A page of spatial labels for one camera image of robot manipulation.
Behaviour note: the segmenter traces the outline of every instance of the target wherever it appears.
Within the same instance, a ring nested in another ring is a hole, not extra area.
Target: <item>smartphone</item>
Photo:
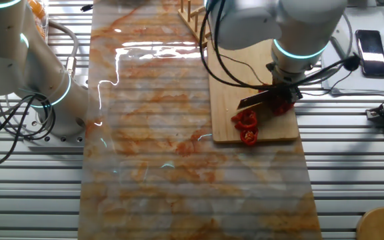
[[[358,30],[356,35],[364,76],[384,77],[384,51],[380,32]]]

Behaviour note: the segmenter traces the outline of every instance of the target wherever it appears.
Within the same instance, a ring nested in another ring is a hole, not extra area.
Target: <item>knife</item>
[[[254,105],[262,104],[264,101],[274,99],[277,96],[277,91],[263,91],[251,97],[240,100],[237,110],[242,110]]]

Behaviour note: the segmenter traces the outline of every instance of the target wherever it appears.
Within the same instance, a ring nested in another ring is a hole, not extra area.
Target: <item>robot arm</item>
[[[57,120],[53,134],[83,131],[88,92],[44,42],[27,0],[0,0],[0,95],[38,92],[48,97]],[[40,104],[34,109],[42,113]]]
[[[211,13],[212,30],[219,5]],[[275,78],[296,82],[318,62],[346,6],[347,0],[226,0],[219,22],[219,46],[236,50],[274,39]],[[348,42],[346,36],[337,47],[347,49]]]

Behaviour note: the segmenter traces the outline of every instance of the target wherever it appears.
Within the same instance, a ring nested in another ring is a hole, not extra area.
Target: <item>red pepper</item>
[[[243,130],[241,132],[241,141],[247,144],[248,146],[253,146],[257,142],[258,134],[259,130],[256,127],[248,130]]]
[[[240,113],[236,114],[235,116],[233,116],[231,118],[231,121],[232,122],[238,122],[238,121],[241,121],[242,118],[243,118],[243,112],[240,112]]]
[[[294,107],[294,103],[288,103],[286,100],[278,97],[276,100],[271,102],[272,113],[278,117],[288,112]]]
[[[235,125],[238,130],[248,130],[257,126],[256,113],[252,110],[242,112],[242,119]]]
[[[281,106],[279,106],[277,109],[274,109],[272,112],[276,117],[278,117],[288,112],[293,107],[294,107],[294,103],[284,103]]]

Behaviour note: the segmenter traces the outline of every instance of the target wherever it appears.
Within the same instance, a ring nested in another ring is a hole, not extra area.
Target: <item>plastic sheet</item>
[[[320,239],[299,139],[213,143],[208,74],[178,8],[95,3],[79,239]]]
[[[45,42],[48,42],[48,0],[28,0],[35,17],[38,32]]]

